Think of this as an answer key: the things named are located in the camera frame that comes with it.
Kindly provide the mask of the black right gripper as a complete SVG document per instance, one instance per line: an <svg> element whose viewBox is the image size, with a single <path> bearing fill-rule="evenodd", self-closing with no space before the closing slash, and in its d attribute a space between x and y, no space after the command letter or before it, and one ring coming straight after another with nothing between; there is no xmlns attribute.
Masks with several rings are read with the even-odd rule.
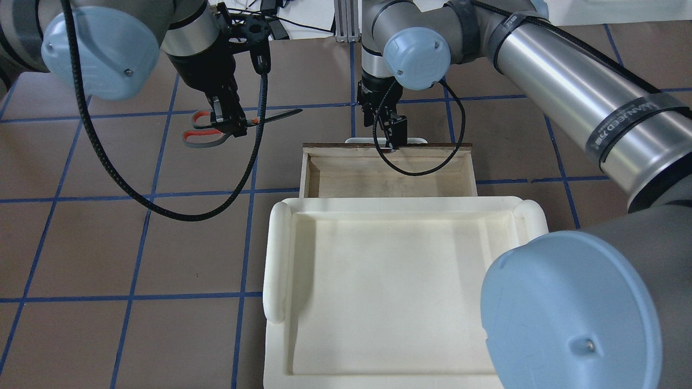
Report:
<svg viewBox="0 0 692 389"><path fill-rule="evenodd" d="M362 106L363 125L371 128L374 145L392 149L407 145L408 119L396 112L402 95L403 87L393 76L362 76L358 82L357 101Z"/></svg>

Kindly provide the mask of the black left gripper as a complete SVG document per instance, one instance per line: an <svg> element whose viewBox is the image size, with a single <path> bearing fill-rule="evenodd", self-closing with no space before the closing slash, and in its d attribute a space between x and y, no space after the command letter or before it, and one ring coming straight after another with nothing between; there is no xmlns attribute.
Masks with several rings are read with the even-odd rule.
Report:
<svg viewBox="0 0 692 389"><path fill-rule="evenodd" d="M222 138L248 133L234 76L234 52L246 48L230 40L244 41L247 20L253 18L228 11L175 11L169 25L169 60L188 87L205 94L210 121Z"/></svg>

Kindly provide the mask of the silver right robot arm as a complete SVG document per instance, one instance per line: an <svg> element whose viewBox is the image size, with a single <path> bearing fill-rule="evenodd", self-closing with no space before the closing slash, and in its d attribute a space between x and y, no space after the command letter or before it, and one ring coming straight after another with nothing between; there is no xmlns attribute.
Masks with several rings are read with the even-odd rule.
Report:
<svg viewBox="0 0 692 389"><path fill-rule="evenodd" d="M500 146L491 167L546 157L554 126L630 197L628 213L550 232L502 254L481 290L486 345L506 388L690 388L690 108L549 24L529 1L367 2L367 106L391 109L401 89L443 82L448 67L485 57L536 104L488 108Z"/></svg>

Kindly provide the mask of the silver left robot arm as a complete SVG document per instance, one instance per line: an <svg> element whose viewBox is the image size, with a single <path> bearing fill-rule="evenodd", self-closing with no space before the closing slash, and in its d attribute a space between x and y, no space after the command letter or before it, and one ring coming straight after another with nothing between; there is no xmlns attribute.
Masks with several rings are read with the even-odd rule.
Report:
<svg viewBox="0 0 692 389"><path fill-rule="evenodd" d="M207 1L71 1L84 93L136 96L165 52L183 82L205 94L213 128L244 136L230 25ZM53 73L72 85L60 1L2 1L2 95L20 74Z"/></svg>

